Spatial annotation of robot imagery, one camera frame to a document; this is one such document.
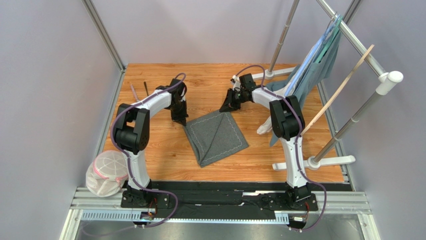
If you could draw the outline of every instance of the wood grain surface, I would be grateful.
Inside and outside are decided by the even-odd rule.
[[[115,106],[114,117],[118,105],[131,104],[135,99],[130,88],[133,84],[139,99],[152,93],[160,85],[168,85],[178,73],[186,73],[185,84],[187,121],[199,118],[218,110],[231,88],[230,78],[249,64],[129,64],[124,81]],[[294,67],[291,64],[277,64],[275,69]],[[260,73],[258,68],[251,68],[245,73]],[[273,81],[287,78],[277,77]],[[318,90],[309,94],[303,107],[303,116],[309,123],[322,108]],[[164,109],[150,121],[150,138],[146,148],[147,171],[153,180],[167,181],[245,181],[245,182],[284,182],[287,177],[285,171],[274,171],[273,163],[285,162],[283,147],[278,141],[269,147],[271,132],[264,135],[256,133],[257,128],[269,116],[269,110],[260,104],[246,102],[241,110],[231,113],[249,147],[224,158],[218,162],[201,168],[197,164],[194,152],[184,133],[183,126],[171,121],[170,111]],[[303,137],[303,157],[307,159],[317,154],[330,140],[330,131],[324,117]],[[104,151],[115,150],[108,134]],[[327,157],[335,157],[331,151]],[[317,171],[306,170],[307,176],[317,182],[343,182],[340,166],[321,167]]]

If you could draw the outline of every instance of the white rack foot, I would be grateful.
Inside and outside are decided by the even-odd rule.
[[[338,157],[329,157],[323,158],[318,163],[313,162],[314,156],[308,158],[308,160],[303,161],[303,167],[310,170],[318,170],[321,166],[334,166],[334,165],[343,165],[351,164],[355,162],[355,157],[352,155],[349,156],[338,156]],[[285,162],[274,163],[272,167],[275,171],[285,171],[287,170],[287,164]]]
[[[265,71],[265,79],[271,80],[271,79],[278,77],[278,76],[291,74],[294,69],[295,69],[294,67],[290,67],[290,68],[284,68],[284,69],[279,69],[279,70],[273,70],[272,72],[266,70]],[[262,79],[264,74],[263,73],[256,73],[256,74],[252,74],[251,76],[253,77],[253,80],[256,81],[256,80]]]

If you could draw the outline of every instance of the gray floor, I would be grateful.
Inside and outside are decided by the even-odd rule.
[[[308,225],[315,220],[310,217]],[[106,234],[131,226],[124,221],[82,221],[80,227],[90,234]],[[297,233],[276,224],[165,223],[147,229],[130,229],[105,237],[77,234],[80,240],[363,240],[356,214],[325,215],[311,231]]]

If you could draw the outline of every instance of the garment rack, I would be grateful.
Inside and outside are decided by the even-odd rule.
[[[275,52],[270,61],[269,68],[265,71],[265,79],[271,80],[274,77],[290,74],[295,68],[285,68],[274,70],[275,63],[277,62],[278,55],[280,54],[281,48],[283,46],[284,40],[286,39],[287,32],[292,23],[293,17],[295,15],[296,9],[298,7],[300,0],[294,0],[291,6],[290,12],[288,14],[287,20],[282,30],[281,36],[278,40],[278,44],[275,48]],[[336,12],[331,8],[331,6],[325,0],[316,0],[316,2],[322,7],[322,9],[330,17],[331,21],[334,21],[337,18]],[[358,51],[360,55],[364,55],[367,51],[366,47],[362,42],[357,38],[357,36],[351,31],[348,25],[341,21],[338,26],[343,35],[347,40],[352,44],[352,46]],[[377,75],[378,80],[380,81],[379,86],[375,89],[374,93],[368,98],[368,100],[356,111],[356,113],[345,123],[345,125],[335,134],[335,136],[321,149],[321,151],[316,155],[310,157],[308,160],[303,161],[305,168],[311,170],[317,170],[321,166],[330,166],[330,165],[343,165],[350,164],[355,162],[355,157],[353,156],[339,156],[324,158],[324,156],[332,149],[334,146],[343,138],[343,136],[355,125],[360,118],[367,112],[367,110],[374,105],[379,99],[386,95],[397,83],[400,83],[404,76],[399,71],[386,72],[385,69],[380,65],[380,63],[369,54],[365,61],[370,66],[370,68]],[[263,77],[263,73],[253,74],[254,80],[259,80]],[[273,168],[276,171],[283,171],[287,169],[285,162],[273,164]]]

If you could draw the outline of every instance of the silver pole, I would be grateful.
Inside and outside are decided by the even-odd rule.
[[[274,70],[275,63],[277,62],[278,55],[280,54],[281,47],[283,46],[284,39],[286,39],[287,32],[289,31],[290,24],[292,23],[293,16],[295,15],[296,8],[298,7],[299,0],[294,0],[293,5],[291,6],[290,13],[288,14],[287,21],[285,22],[284,29],[282,30],[281,36],[279,37],[278,44],[276,45],[275,52],[273,53],[272,60],[270,61],[269,73],[272,73]]]
[[[322,9],[328,14],[330,18],[334,18],[336,12],[328,5],[328,3],[324,0],[316,0],[319,5],[321,5]],[[361,41],[355,36],[355,34],[349,29],[348,25],[344,21],[342,21],[339,25],[341,32],[345,35],[347,40],[352,44],[352,46],[358,51],[359,54],[364,55],[367,51],[366,47],[361,43]],[[370,65],[371,69],[374,73],[379,77],[380,75],[385,73],[383,67],[377,62],[377,60],[373,57],[373,55],[369,55],[365,58],[365,61]]]
[[[359,110],[346,122],[346,124],[338,131],[338,133],[325,145],[324,148],[315,156],[313,161],[318,163],[324,156],[332,149],[334,146],[342,139],[342,137],[347,133],[353,125],[355,125],[360,118],[365,114],[365,112],[375,104],[383,95],[374,92],[373,95],[364,103],[364,105],[359,108]]]

